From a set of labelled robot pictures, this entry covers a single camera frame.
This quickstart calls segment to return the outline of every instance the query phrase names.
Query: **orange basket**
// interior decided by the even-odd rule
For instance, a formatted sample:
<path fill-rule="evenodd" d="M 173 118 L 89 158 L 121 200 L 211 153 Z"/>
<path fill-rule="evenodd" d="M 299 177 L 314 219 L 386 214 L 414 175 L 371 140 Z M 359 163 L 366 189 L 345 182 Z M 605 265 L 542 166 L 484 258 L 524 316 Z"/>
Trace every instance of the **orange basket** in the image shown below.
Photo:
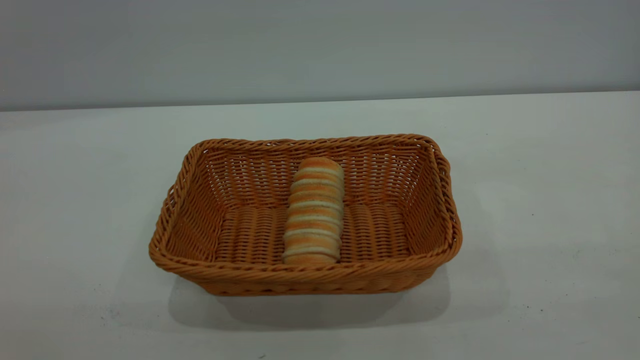
<path fill-rule="evenodd" d="M 344 169 L 340 262 L 285 265 L 289 187 L 312 156 Z M 149 256 L 215 295 L 383 293 L 430 278 L 461 244 L 449 162 L 428 137 L 216 139 L 184 158 Z"/>

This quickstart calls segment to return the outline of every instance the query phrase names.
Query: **basket rim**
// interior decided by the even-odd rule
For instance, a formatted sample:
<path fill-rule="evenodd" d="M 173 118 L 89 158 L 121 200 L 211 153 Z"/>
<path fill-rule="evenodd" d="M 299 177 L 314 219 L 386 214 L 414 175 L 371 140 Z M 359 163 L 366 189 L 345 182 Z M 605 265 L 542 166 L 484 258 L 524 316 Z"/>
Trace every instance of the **basket rim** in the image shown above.
<path fill-rule="evenodd" d="M 279 148 L 289 148 L 292 145 L 313 147 L 322 149 L 336 147 L 344 144 L 348 147 L 356 147 L 359 142 L 370 145 L 372 142 L 389 143 L 421 142 L 431 147 L 431 161 L 435 163 L 438 174 L 436 186 L 439 195 L 444 202 L 444 208 L 440 209 L 441 215 L 447 221 L 447 239 L 445 243 L 427 254 L 409 255 L 403 258 L 384 259 L 379 261 L 366 261 L 356 263 L 336 263 L 322 266 L 301 265 L 254 265 L 242 263 L 229 263 L 221 261 L 199 261 L 171 255 L 166 244 L 173 228 L 176 217 L 171 216 L 180 211 L 180 207 L 186 199 L 186 194 L 191 185 L 189 176 L 195 171 L 199 157 L 208 147 L 217 149 L 242 148 L 245 151 L 269 150 L 277 151 Z M 173 197 L 175 207 L 171 213 L 167 205 Z M 393 274 L 398 272 L 416 271 L 440 266 L 451 260 L 460 250 L 462 245 L 462 232 L 460 219 L 456 211 L 456 205 L 451 195 L 451 177 L 449 175 L 449 162 L 442 155 L 439 146 L 429 137 L 416 134 L 375 135 L 375 136 L 349 136 L 344 138 L 319 138 L 315 140 L 243 140 L 243 139 L 210 139 L 194 145 L 184 157 L 182 168 L 177 176 L 175 184 L 168 190 L 167 198 L 163 202 L 161 214 L 156 224 L 156 230 L 149 243 L 149 256 L 160 268 L 185 277 L 227 281 L 273 281 L 273 282 L 309 282 L 318 280 L 322 282 L 339 281 L 340 279 L 355 277 L 370 277 L 381 274 Z"/>

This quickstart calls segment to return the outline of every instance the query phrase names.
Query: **striped bread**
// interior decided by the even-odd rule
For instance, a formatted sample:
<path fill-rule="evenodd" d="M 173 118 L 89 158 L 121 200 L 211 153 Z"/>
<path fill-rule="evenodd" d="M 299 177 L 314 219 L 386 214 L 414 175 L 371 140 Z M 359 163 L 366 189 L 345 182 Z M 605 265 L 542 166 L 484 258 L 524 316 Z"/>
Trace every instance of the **striped bread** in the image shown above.
<path fill-rule="evenodd" d="M 340 259 L 344 171 L 327 158 L 300 163 L 289 196 L 285 225 L 288 265 L 333 264 Z"/>

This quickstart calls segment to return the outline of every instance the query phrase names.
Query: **white tabletop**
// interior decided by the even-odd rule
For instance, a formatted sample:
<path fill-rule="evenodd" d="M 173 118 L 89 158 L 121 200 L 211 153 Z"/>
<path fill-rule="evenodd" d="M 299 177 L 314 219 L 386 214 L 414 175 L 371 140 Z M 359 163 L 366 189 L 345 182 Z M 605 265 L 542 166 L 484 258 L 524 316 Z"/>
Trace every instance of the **white tabletop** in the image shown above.
<path fill-rule="evenodd" d="M 432 137 L 464 243 L 396 294 L 218 298 L 147 245 L 207 138 Z M 640 92 L 0 113 L 1 359 L 637 359 Z"/>

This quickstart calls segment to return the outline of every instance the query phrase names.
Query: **gray wall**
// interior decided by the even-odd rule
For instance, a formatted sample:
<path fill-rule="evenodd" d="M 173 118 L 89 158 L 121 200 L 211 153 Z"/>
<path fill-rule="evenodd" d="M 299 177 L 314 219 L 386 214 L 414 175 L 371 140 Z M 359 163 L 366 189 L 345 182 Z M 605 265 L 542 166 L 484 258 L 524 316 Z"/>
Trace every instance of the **gray wall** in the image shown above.
<path fill-rule="evenodd" d="M 640 88 L 639 0 L 4 0 L 0 109 Z"/>

